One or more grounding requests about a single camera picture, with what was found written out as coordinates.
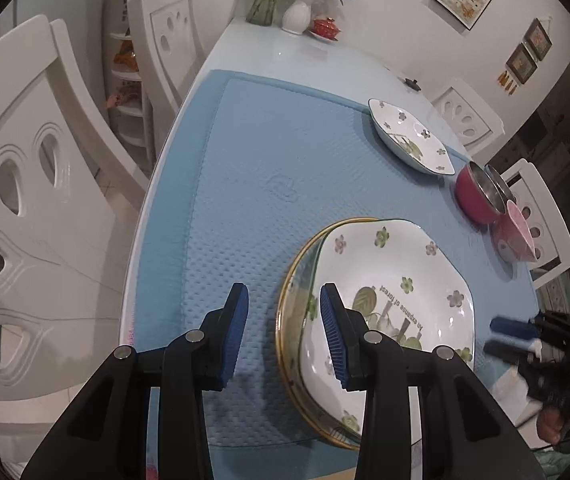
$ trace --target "metal screw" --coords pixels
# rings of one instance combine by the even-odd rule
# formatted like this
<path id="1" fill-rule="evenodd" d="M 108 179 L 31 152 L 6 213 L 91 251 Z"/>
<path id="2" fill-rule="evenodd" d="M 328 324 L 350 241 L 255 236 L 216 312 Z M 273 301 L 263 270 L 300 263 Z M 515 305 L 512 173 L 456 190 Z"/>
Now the metal screw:
<path id="1" fill-rule="evenodd" d="M 116 359 L 127 359 L 131 355 L 131 346 L 122 345 L 114 350 Z"/>
<path id="2" fill-rule="evenodd" d="M 436 348 L 436 355 L 445 361 L 449 361 L 454 356 L 454 351 L 449 346 L 439 346 Z"/>
<path id="3" fill-rule="evenodd" d="M 363 339 L 368 343 L 372 343 L 373 345 L 377 345 L 383 340 L 383 336 L 380 335 L 380 332 L 376 332 L 375 330 L 370 330 L 366 332 L 363 336 Z"/>
<path id="4" fill-rule="evenodd" d="M 185 334 L 185 339 L 190 343 L 197 343 L 198 341 L 203 341 L 205 334 L 202 330 L 190 330 Z"/>

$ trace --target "pink bowl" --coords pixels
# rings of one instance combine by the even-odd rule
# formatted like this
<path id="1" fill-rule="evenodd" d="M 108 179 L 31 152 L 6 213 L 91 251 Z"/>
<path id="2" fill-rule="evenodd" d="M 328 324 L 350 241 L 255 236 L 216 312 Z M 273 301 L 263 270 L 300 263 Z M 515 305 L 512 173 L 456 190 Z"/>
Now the pink bowl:
<path id="1" fill-rule="evenodd" d="M 500 191 L 472 160 L 456 178 L 456 199 L 465 214 L 479 224 L 492 224 L 506 213 Z"/>
<path id="2" fill-rule="evenodd" d="M 536 248 L 527 221 L 511 200 L 507 201 L 507 214 L 492 226 L 492 241 L 506 262 L 535 262 Z"/>

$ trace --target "person's hand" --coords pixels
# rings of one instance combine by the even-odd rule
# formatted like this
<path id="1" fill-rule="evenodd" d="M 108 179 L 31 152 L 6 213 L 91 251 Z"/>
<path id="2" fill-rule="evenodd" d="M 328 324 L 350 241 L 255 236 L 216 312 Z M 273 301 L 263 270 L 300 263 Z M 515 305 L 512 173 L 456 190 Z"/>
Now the person's hand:
<path id="1" fill-rule="evenodd" d="M 538 437 L 550 444 L 558 444 L 561 439 L 562 427 L 566 422 L 558 408 L 545 406 L 538 414 L 538 420 L 536 421 Z"/>

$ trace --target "dining table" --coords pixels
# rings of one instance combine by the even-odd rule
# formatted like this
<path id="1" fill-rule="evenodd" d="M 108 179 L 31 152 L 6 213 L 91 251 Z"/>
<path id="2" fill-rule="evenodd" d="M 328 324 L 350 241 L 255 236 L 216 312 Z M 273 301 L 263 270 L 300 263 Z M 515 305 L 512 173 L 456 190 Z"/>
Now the dining table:
<path id="1" fill-rule="evenodd" d="M 468 162 L 447 123 L 393 67 L 340 41 L 239 18 L 202 65 L 162 148 L 130 254 L 120 343 L 165 346 L 221 308 L 234 282 L 248 287 L 235 375 L 222 392 L 204 393 L 216 480 L 307 480 L 356 465 L 355 450 L 324 441 L 298 413 L 274 350 L 287 269 L 327 225 L 403 218 L 430 235 L 471 291 L 474 371 L 488 388 L 507 369 L 482 352 L 490 321 L 538 311 L 527 265 L 501 260 L 487 226 L 465 217 L 455 176 L 419 173 L 389 151 L 371 98 L 413 114 L 446 146 L 456 172 Z M 152 468 L 157 426 L 152 396 Z"/>

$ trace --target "metal bowl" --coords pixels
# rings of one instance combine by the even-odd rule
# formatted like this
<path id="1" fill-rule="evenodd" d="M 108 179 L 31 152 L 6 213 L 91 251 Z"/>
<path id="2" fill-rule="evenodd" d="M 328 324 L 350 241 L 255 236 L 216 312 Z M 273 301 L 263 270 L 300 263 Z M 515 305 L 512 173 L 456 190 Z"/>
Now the metal bowl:
<path id="1" fill-rule="evenodd" d="M 489 164 L 485 166 L 485 173 L 489 175 L 489 178 L 498 188 L 498 192 L 500 192 L 500 195 L 502 196 L 502 199 L 505 201 L 505 204 L 507 203 L 507 200 L 511 200 L 515 204 L 516 197 L 511 192 L 510 187 L 502 178 L 502 175 L 498 173 L 498 171 L 496 171 L 496 169 L 493 166 L 490 166 Z"/>
<path id="2" fill-rule="evenodd" d="M 465 214 L 479 224 L 492 224 L 507 211 L 498 187 L 473 161 L 458 174 L 456 198 Z"/>

